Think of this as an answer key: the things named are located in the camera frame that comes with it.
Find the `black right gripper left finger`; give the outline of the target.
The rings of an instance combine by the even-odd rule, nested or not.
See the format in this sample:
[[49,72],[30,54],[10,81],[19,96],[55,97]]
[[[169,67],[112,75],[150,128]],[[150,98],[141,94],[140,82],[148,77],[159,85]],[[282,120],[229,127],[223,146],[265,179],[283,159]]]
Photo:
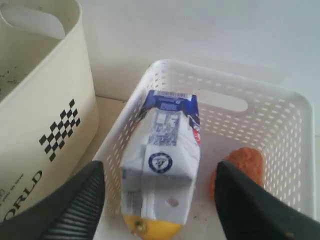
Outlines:
[[0,224],[2,240],[92,240],[105,203],[101,161],[91,161],[37,204]]

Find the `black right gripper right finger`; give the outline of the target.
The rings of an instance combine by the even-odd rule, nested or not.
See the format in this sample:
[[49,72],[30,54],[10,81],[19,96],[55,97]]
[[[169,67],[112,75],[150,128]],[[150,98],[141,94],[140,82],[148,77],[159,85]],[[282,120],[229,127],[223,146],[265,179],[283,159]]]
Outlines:
[[265,191],[227,160],[216,168],[214,201],[228,240],[318,240],[320,223]]

